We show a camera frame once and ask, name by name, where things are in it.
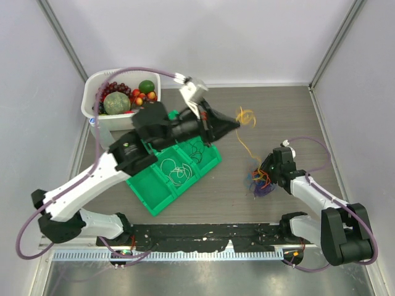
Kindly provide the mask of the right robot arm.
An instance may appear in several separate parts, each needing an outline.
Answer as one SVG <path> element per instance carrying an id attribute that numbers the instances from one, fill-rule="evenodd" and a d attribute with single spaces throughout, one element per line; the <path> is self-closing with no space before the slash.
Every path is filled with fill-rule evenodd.
<path id="1" fill-rule="evenodd" d="M 378 256 L 367 209 L 360 203 L 348 203 L 321 187 L 305 170 L 299 170 L 290 147 L 277 147 L 260 165 L 271 184 L 303 201 L 318 219 L 304 212 L 281 217 L 280 239 L 291 244 L 304 239 L 321 248 L 332 266 L 348 263 L 369 265 Z"/>

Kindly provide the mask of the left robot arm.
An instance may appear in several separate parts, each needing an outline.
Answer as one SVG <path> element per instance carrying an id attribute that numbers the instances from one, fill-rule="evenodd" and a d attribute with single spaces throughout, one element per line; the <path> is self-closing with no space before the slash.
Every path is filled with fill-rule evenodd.
<path id="1" fill-rule="evenodd" d="M 198 103 L 197 111 L 185 108 L 171 119 L 163 103 L 148 103 L 132 116 L 134 128 L 116 140 L 92 166 L 56 190 L 34 191 L 31 197 L 41 215 L 41 233 L 55 244 L 84 235 L 127 245 L 132 227 L 125 215 L 90 212 L 84 210 L 84 205 L 156 163 L 155 151 L 196 137 L 209 146 L 240 127 L 234 118 L 212 109 L 205 100 Z"/>

